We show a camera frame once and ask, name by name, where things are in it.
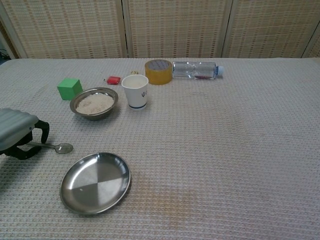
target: rice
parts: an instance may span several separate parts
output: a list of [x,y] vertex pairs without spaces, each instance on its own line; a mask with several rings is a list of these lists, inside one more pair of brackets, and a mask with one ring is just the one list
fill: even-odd
[[96,93],[87,96],[79,102],[76,111],[81,114],[98,114],[114,104],[111,96],[102,93]]

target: paper cup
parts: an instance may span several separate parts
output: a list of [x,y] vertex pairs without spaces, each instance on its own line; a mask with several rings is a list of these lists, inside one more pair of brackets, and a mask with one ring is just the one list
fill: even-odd
[[122,80],[121,85],[131,109],[142,110],[146,107],[148,83],[148,78],[139,74],[129,75]]

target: bowl of rice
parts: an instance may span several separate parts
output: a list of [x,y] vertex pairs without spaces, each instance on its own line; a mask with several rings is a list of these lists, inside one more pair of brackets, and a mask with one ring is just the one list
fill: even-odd
[[106,87],[95,87],[80,92],[70,102],[75,114],[88,120],[97,121],[106,118],[118,102],[118,94]]

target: plastic water bottle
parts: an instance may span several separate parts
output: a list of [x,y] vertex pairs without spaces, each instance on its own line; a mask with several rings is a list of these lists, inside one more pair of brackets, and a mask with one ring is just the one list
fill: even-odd
[[215,62],[205,61],[174,61],[172,64],[172,76],[187,77],[190,79],[215,79],[222,76],[223,66],[217,66]]

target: spoon handle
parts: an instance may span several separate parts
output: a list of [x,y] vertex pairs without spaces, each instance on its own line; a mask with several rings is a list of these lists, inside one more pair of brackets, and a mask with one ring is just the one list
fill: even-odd
[[43,144],[43,143],[38,143],[38,142],[34,142],[34,141],[30,141],[27,144],[31,145],[31,146],[40,146],[40,147],[44,147],[44,148],[55,149],[55,146],[51,145],[51,144]]

